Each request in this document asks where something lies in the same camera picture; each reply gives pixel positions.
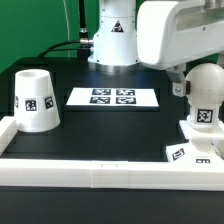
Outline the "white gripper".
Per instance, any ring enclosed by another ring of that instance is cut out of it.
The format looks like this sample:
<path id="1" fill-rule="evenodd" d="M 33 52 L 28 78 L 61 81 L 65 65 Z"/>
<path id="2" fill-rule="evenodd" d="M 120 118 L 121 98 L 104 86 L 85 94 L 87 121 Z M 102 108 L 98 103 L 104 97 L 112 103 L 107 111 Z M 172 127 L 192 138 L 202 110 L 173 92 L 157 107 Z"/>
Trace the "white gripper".
<path id="1" fill-rule="evenodd" d="M 189 95 L 183 63 L 224 51 L 224 0 L 145 1 L 137 16 L 137 49 L 145 66 L 168 68 L 175 96 Z"/>

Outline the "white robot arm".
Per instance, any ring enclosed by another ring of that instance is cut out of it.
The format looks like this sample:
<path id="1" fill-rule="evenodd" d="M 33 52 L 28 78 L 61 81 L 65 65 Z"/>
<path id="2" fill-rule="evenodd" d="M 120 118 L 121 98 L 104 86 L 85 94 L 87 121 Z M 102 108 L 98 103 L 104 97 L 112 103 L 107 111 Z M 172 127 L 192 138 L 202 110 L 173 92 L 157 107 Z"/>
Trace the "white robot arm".
<path id="1" fill-rule="evenodd" d="M 187 94 L 188 62 L 224 54 L 224 0 L 99 0 L 91 67 L 108 72 L 139 63 L 165 70 L 173 93 Z"/>

